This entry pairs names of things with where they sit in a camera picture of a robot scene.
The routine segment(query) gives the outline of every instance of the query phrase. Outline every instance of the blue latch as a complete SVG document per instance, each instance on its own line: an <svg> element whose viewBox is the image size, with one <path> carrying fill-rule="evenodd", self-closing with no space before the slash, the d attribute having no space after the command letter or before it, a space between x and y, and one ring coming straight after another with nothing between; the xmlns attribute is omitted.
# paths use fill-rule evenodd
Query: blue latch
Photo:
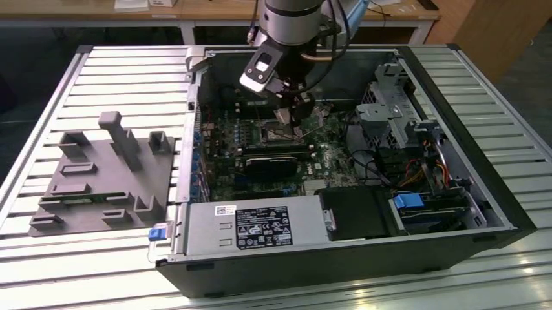
<svg viewBox="0 0 552 310"><path fill-rule="evenodd" d="M400 208L412 208L412 207L424 207L424 201L420 194L399 194L393 201L396 203L397 209Z"/></svg>
<svg viewBox="0 0 552 310"><path fill-rule="evenodd" d="M167 240L167 228L151 228L150 234L147 235L147 239L150 239L150 241Z"/></svg>

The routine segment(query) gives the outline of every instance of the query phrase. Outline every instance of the blue connector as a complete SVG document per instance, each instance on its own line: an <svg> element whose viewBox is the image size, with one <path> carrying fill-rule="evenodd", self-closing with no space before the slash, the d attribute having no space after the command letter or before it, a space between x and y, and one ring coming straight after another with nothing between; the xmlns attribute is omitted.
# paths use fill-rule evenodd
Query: blue connector
<svg viewBox="0 0 552 310"><path fill-rule="evenodd" d="M413 208L413 207L424 207L423 197L417 193L412 194L399 194L393 201L396 203L397 209L400 208Z"/></svg>
<svg viewBox="0 0 552 310"><path fill-rule="evenodd" d="M151 228L150 234L147 235L147 239L150 239L150 241L167 240L167 228Z"/></svg>
<svg viewBox="0 0 552 310"><path fill-rule="evenodd" d="M190 189L190 196L191 197L198 197L199 196L199 187L194 185Z"/></svg>
<svg viewBox="0 0 552 310"><path fill-rule="evenodd" d="M198 131L194 132L194 144L201 142L201 133Z"/></svg>

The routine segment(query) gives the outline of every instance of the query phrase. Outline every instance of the aluminum extrusion table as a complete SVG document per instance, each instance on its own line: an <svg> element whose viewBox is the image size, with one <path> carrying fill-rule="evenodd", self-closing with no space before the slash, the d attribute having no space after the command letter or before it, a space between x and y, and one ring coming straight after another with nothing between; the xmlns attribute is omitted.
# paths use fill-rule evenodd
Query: aluminum extrusion table
<svg viewBox="0 0 552 310"><path fill-rule="evenodd" d="M62 157L56 144L64 131L83 130L91 140L109 138L97 124L97 116L107 110L119 110L123 126L137 137L163 130L179 139L194 122L186 112L189 48L97 46L75 55L0 188L0 308L550 307L552 151L461 51L444 46L413 51L538 225L536 233L445 271L201 300L183 297L155 271L147 257L149 229L28 237L31 215ZM170 208L178 169L179 153Z"/></svg>

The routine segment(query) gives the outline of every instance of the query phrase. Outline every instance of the white sticker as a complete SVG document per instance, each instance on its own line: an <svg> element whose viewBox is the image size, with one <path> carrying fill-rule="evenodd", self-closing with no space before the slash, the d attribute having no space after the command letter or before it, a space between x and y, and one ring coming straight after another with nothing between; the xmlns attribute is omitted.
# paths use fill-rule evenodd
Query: white sticker
<svg viewBox="0 0 552 310"><path fill-rule="evenodd" d="M161 14L153 15L153 18L177 18L177 15Z"/></svg>
<svg viewBox="0 0 552 310"><path fill-rule="evenodd" d="M234 215L236 205L218 205L216 207L216 215Z"/></svg>

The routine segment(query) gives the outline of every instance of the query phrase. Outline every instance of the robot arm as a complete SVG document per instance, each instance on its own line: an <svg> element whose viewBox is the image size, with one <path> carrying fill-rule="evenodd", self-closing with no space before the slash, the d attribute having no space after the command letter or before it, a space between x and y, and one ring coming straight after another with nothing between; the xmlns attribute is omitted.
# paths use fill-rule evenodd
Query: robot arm
<svg viewBox="0 0 552 310"><path fill-rule="evenodd" d="M336 57L333 53L317 56L317 44L333 37L336 47L344 33L349 43L368 5L368 0L260 0L260 49L240 82L253 92L281 99L277 117L292 127L301 124L314 107L314 99L306 93L314 85L306 85L306 76L317 62L329 61L332 68Z"/></svg>

